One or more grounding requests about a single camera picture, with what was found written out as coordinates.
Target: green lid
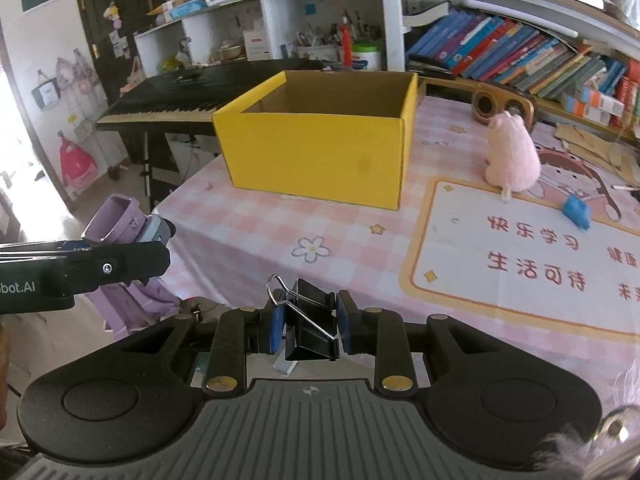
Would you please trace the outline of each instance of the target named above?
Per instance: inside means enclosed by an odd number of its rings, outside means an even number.
[[[377,52],[380,49],[373,43],[354,43],[351,50],[353,52]]]

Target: gray ribbed panel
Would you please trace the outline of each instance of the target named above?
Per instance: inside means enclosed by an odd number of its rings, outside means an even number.
[[[306,394],[308,386],[319,391]],[[475,464],[444,446],[414,405],[377,397],[363,380],[258,380],[239,399],[208,402],[179,440],[154,455],[99,468],[38,457],[16,480],[569,478]]]

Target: dark door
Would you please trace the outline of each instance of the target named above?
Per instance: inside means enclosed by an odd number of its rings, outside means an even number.
[[[104,17],[104,11],[112,2],[118,6],[122,19],[118,33],[129,43],[126,56],[116,56],[110,38],[113,22]],[[78,0],[84,34],[110,105],[120,97],[120,88],[126,85],[133,59],[138,54],[133,33],[147,30],[154,24],[155,17],[146,14],[162,2],[164,0]]]

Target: wooden speaker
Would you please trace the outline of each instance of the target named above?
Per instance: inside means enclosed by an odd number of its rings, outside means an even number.
[[[512,115],[520,115],[529,132],[536,124],[536,107],[533,100],[515,88],[478,83],[471,104],[474,119],[482,124],[489,124],[489,120],[494,115],[501,114],[505,110]]]

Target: yellow box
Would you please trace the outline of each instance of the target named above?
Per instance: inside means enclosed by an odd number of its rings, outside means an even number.
[[[213,114],[234,186],[398,209],[417,76],[280,72]]]

